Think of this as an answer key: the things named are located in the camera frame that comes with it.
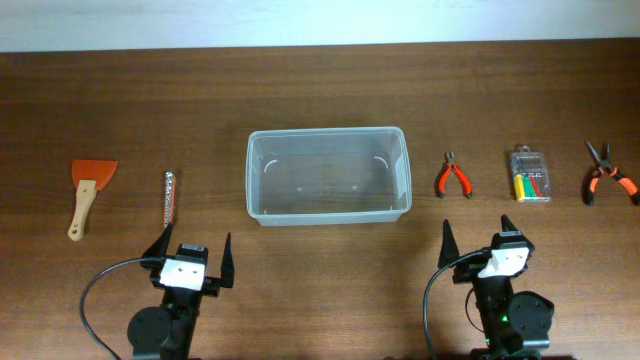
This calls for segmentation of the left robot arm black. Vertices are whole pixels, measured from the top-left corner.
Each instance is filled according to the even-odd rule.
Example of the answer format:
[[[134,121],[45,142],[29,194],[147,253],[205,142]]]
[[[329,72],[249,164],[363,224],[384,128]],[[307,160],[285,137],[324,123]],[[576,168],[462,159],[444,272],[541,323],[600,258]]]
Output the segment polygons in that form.
[[[163,297],[160,305],[138,311],[129,322],[127,337],[135,359],[187,359],[202,299],[234,286],[230,236],[225,239],[220,275],[211,277],[206,274],[206,247],[182,243],[174,255],[167,253],[172,230],[169,224],[142,255],[142,267]]]

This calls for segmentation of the right robot arm white-black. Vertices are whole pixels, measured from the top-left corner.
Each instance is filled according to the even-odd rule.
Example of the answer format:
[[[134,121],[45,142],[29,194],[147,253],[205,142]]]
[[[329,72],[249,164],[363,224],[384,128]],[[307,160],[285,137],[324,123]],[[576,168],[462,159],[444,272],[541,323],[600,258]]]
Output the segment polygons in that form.
[[[485,337],[486,347],[472,350],[471,358],[539,359],[550,346],[554,304],[535,292],[516,293],[512,287],[512,280],[528,269],[534,250],[533,243],[503,215],[501,231],[489,246],[462,255],[449,222],[443,222],[438,268],[453,269],[455,285],[471,286]]]

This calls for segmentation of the clear screwdriver bit case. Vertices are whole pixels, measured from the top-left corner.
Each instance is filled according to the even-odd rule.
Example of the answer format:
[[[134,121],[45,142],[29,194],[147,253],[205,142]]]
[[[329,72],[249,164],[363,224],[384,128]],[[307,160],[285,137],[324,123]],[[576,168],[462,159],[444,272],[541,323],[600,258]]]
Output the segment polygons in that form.
[[[521,145],[510,154],[515,198],[520,203],[551,201],[551,185],[546,157]]]

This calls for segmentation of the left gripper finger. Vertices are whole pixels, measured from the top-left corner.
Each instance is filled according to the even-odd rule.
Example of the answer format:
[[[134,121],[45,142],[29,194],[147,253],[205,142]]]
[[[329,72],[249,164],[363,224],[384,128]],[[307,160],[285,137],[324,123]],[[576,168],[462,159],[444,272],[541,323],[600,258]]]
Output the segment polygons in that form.
[[[225,240],[224,252],[221,261],[220,287],[232,288],[234,286],[234,279],[235,265],[232,255],[232,237],[231,234],[228,233]]]
[[[141,267],[144,269],[161,269],[166,259],[166,253],[173,231],[173,224],[169,223],[157,240],[143,253]]]

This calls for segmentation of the orange-black long nose pliers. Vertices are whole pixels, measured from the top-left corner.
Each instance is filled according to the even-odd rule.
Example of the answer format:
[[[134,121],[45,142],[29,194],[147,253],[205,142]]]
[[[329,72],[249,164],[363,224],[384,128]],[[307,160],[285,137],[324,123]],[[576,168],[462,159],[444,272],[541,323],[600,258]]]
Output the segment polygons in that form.
[[[624,175],[619,167],[614,166],[611,163],[610,144],[605,144],[603,153],[597,152],[590,142],[587,142],[586,146],[589,150],[591,158],[594,161],[594,168],[586,176],[583,189],[583,201],[585,202],[585,204],[588,206],[594,204],[597,185],[600,179],[603,176],[607,175],[613,178],[619,185],[621,185],[630,198],[631,202],[635,206],[638,206],[639,186],[631,178]]]

